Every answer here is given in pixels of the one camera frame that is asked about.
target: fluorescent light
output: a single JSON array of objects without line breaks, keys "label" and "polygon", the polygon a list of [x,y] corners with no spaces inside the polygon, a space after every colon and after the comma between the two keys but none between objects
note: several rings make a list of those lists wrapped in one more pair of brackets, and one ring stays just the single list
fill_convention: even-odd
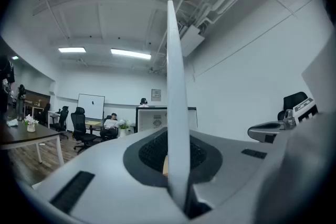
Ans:
[{"label": "fluorescent light", "polygon": [[132,52],[128,50],[115,50],[111,49],[112,54],[117,54],[117,55],[124,55],[124,56],[131,56],[131,57],[137,57],[137,58],[142,58],[142,59],[151,59],[150,54],[140,54],[138,52]]},{"label": "fluorescent light", "polygon": [[59,48],[60,52],[86,52],[84,48]]}]

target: potted plant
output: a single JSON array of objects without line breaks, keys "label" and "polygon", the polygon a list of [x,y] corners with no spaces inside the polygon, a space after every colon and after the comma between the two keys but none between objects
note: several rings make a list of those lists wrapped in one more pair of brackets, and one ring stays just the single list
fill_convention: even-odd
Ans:
[{"label": "potted plant", "polygon": [[27,126],[27,131],[30,133],[35,132],[35,125],[38,124],[38,121],[34,120],[30,115],[26,116],[23,120],[24,124]]},{"label": "potted plant", "polygon": [[130,120],[120,120],[119,123],[119,137],[124,137],[127,135],[126,130],[131,126]]}]

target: table leg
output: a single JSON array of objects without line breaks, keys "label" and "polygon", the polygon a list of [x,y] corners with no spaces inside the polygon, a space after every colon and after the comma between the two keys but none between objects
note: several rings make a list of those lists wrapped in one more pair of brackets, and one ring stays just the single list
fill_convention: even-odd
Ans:
[{"label": "table leg", "polygon": [[59,140],[59,135],[56,138],[56,147],[57,147],[57,155],[58,155],[59,164],[62,166],[62,165],[64,165],[64,160],[63,160],[61,142]]},{"label": "table leg", "polygon": [[36,143],[35,145],[36,145],[36,150],[37,150],[38,161],[42,163],[41,153],[40,153],[40,148],[38,147],[38,143]]}]

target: office chair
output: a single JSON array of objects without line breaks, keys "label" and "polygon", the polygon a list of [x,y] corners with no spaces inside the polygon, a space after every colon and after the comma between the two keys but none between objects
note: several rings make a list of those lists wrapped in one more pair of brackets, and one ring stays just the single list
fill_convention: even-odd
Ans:
[{"label": "office chair", "polygon": [[298,92],[298,93],[292,94],[290,96],[284,97],[283,98],[284,110],[279,112],[278,121],[284,120],[285,112],[286,112],[287,109],[293,109],[294,106],[303,102],[307,98],[308,98],[308,96],[304,92]]},{"label": "office chair", "polygon": [[43,109],[42,113],[38,113],[36,116],[36,120],[39,124],[46,126],[48,125],[48,111],[50,110],[50,104],[47,104],[46,107]]},{"label": "office chair", "polygon": [[77,141],[81,141],[84,143],[84,145],[74,147],[74,150],[76,150],[76,148],[80,148],[77,154],[91,147],[92,145],[90,145],[89,143],[97,138],[97,136],[94,134],[86,133],[84,113],[85,113],[84,108],[77,107],[75,113],[71,114],[71,120],[72,120],[72,123],[74,124],[72,136]]},{"label": "office chair", "polygon": [[[105,123],[106,120],[110,120],[111,118],[112,118],[111,115],[107,116],[107,117],[104,119],[104,123]],[[118,136],[118,128],[115,127],[115,130],[116,130],[116,133],[117,133],[117,136]],[[105,136],[106,136],[106,139],[103,139],[103,137],[102,137],[102,142],[107,141],[107,140],[116,139],[116,137],[114,137],[114,136],[112,136],[112,135],[105,134]]]},{"label": "office chair", "polygon": [[[58,123],[54,123],[54,118],[52,117],[53,123],[50,125],[51,128],[55,129],[57,132],[66,131],[67,129],[66,119],[69,114],[68,109],[69,109],[68,106],[63,106]],[[64,133],[60,133],[59,135],[65,136],[67,139],[69,139],[69,137]]]}]

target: man sitting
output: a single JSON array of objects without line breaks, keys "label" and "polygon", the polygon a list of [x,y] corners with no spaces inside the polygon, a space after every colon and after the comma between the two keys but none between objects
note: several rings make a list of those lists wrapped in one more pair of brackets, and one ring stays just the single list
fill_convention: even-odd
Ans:
[{"label": "man sitting", "polygon": [[101,130],[100,136],[103,139],[103,141],[115,139],[118,136],[118,130],[119,127],[118,121],[117,121],[117,114],[112,113],[111,119],[107,119],[104,123],[104,129]]}]

